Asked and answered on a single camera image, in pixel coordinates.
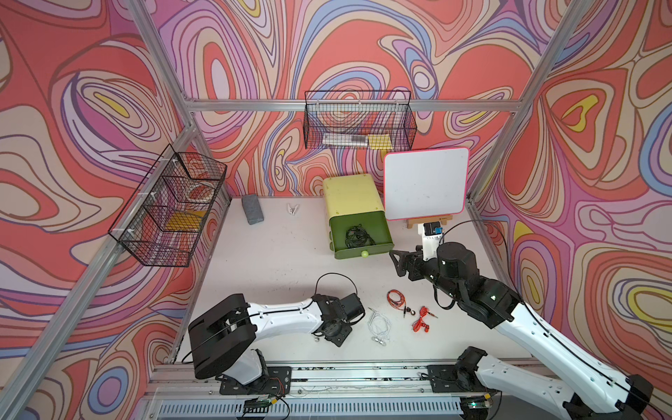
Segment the black earphones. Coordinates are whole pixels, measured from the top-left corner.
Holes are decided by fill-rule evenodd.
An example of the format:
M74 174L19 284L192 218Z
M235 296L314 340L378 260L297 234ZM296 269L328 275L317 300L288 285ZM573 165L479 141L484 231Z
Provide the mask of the black earphones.
M367 241L362 247L376 245L376 241L368 233L368 231L366 229L364 229L364 227L362 227L362 225L356 225L356 226L350 227L350 229L348 229L348 231L346 231L346 235L348 234L348 232L357 232L360 235L366 237Z
M346 246L349 249L360 248L366 243L366 241L366 237L357 232L348 232L345 239Z

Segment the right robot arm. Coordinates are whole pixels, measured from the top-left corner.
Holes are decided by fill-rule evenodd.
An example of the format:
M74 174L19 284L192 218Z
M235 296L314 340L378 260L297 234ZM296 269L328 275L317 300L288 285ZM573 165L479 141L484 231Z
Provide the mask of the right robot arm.
M499 390L561 419L643 417L653 394L644 377L622 374L538 318L514 289L482 276L474 252L464 245L451 241L439 245L430 259L423 254L421 247L390 251L397 275L430 282L472 319L508 337L555 374L534 374L472 346L453 367L463 387Z

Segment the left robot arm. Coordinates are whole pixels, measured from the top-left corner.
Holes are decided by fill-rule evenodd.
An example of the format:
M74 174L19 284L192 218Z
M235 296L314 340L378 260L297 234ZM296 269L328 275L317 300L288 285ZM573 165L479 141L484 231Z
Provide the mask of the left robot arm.
M188 328L194 375L226 376L249 385L267 375L263 353L253 344L282 335L311 334L341 347L365 316L359 297L315 294L289 304L248 302L233 294L193 320Z

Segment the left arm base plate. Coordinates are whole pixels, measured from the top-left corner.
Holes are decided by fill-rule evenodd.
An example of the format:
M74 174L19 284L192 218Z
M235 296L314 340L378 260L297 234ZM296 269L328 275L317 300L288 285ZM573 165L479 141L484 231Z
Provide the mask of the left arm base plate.
M271 395L283 397L292 386L292 368L290 366L269 367L252 383L242 385L228 376L217 376L220 381L220 394L223 396Z

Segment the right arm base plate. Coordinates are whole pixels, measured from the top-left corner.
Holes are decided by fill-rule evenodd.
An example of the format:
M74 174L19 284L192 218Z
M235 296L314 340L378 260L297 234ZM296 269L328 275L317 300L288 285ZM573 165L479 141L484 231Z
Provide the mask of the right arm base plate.
M427 372L420 374L420 378L428 381L432 392L445 393L490 393L498 394L500 390L488 388L477 376L476 366L429 365Z

